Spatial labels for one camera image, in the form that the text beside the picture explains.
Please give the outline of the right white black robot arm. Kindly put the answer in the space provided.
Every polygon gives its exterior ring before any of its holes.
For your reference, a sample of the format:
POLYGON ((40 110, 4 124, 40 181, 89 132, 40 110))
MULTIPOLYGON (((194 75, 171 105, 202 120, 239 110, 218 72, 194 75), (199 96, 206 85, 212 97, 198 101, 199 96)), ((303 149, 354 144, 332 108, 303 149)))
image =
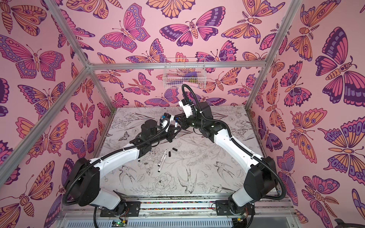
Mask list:
POLYGON ((286 196, 283 180, 276 171, 276 163, 271 157, 262 157, 236 139, 229 126, 212 116, 206 102, 193 103, 179 101, 183 113, 174 120, 183 128, 197 128, 212 143, 218 145, 242 167, 246 173, 243 186, 233 193, 228 204, 233 214, 241 214, 249 205, 261 199, 282 200, 286 196))

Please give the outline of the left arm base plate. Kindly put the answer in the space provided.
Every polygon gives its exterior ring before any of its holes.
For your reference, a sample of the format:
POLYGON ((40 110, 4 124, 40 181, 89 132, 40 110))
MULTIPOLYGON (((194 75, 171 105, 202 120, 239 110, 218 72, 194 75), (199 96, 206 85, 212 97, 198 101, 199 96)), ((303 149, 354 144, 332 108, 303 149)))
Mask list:
POLYGON ((117 208, 113 210, 103 208, 101 210, 100 217, 138 217, 140 208, 140 201, 126 201, 121 205, 118 205, 117 208))

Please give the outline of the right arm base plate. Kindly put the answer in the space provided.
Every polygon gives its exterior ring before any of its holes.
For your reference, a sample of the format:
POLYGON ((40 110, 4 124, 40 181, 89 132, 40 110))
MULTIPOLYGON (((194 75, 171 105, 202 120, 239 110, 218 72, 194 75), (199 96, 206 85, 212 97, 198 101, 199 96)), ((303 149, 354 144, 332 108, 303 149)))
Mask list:
POLYGON ((254 205, 250 203, 239 207, 230 200, 216 200, 215 207, 218 216, 248 216, 255 214, 254 205))

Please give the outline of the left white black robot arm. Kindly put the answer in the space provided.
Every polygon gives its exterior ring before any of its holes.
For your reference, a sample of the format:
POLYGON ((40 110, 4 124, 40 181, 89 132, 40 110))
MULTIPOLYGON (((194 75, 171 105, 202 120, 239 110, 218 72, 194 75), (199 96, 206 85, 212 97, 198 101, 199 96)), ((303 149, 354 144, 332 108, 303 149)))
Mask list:
POLYGON ((64 184, 66 193, 62 198, 62 204, 77 204, 81 207, 91 205, 109 210, 122 207, 122 197, 102 189, 101 180, 125 163, 146 155, 153 145, 163 140, 172 142, 181 129, 178 121, 173 118, 163 117, 160 122, 147 120, 141 125, 141 132, 123 148, 99 158, 77 160, 64 184))

